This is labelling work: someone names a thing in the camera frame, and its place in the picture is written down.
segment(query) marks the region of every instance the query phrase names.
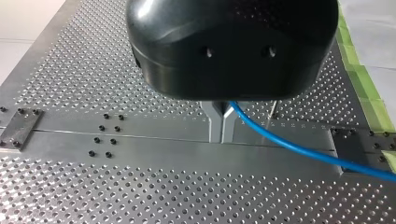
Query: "screw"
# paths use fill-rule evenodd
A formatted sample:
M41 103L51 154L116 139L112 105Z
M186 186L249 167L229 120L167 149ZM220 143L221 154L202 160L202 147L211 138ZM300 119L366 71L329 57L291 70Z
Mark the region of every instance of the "screw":
M338 130L338 129L332 129L332 135L336 135L336 134L338 134L338 133L340 133L340 130Z
M90 155L90 157L94 157L95 154L96 154L96 153L95 153L94 151L89 151L89 152L88 152L88 155Z
M379 147L380 147L380 145L378 143L373 144L373 148L379 148Z
M386 161L387 159L384 157L384 156L379 156L378 157L378 161L379 162L384 162L384 161Z
M20 146L20 142L18 142L18 141L13 141L13 142L12 142L12 146L14 146L14 147L19 147L19 146Z

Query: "metal plate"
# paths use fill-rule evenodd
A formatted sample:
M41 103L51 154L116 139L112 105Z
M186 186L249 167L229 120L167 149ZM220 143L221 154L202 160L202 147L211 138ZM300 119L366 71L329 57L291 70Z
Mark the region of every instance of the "metal plate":
M122 125L121 135L208 141L198 102L164 97L144 82L128 43L125 3L66 1L2 85L0 105L43 109L38 130L99 133L99 125ZM125 120L104 120L105 113ZM4 127L10 115L0 120Z
M2 150L21 150L42 113L38 109L19 108L11 122L0 134L0 148Z
M352 130L352 132L350 130L331 130L328 131L328 134L332 139L333 149L337 152L338 158L346 161L354 161L363 165L370 165L376 169L391 172L386 160L380 159L385 159L380 150L380 145L375 143L375 148L372 148L371 146L373 144L370 146L368 144L364 144L367 143L367 141L362 141L362 138L370 138L371 136L364 136L354 130ZM367 151L376 154L368 155ZM345 172L355 172L345 168L343 168L343 170Z
M35 132L22 155L3 154L2 223L396 222L394 184L282 148L103 140Z

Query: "black plastic housing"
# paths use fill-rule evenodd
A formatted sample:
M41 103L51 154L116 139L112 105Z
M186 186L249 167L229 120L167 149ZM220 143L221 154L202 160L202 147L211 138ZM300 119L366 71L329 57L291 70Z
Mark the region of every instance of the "black plastic housing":
M274 100L311 86L336 0L130 0L127 30L147 83L191 100Z

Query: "metal surface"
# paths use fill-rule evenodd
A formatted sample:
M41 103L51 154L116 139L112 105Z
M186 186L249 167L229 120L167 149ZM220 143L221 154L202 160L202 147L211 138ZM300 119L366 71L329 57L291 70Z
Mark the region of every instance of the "metal surface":
M35 132L3 154L2 223L396 222L394 184L282 148L102 138Z
M0 149L22 150L42 114L41 110L19 108L0 135Z
M380 145L378 143L369 145L362 141L362 138L370 137L357 133L355 130L338 129L329 131L329 137L332 139L333 149L336 151L338 158L391 172L387 162L378 160L382 156ZM370 156L374 156L376 160L369 159L367 153L371 153ZM354 172L344 168L343 171Z
M201 101L201 108L209 117L209 142L220 143L222 136L223 114L221 102Z

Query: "bolt hole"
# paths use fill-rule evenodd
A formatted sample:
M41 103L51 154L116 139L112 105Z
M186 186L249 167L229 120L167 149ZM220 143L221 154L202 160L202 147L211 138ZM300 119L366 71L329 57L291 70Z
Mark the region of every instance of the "bolt hole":
M274 46L266 46L262 48L262 57L274 58L276 56L276 48Z
M204 46L201 48L200 52L202 55L205 55L206 58L212 58L215 51L210 47Z

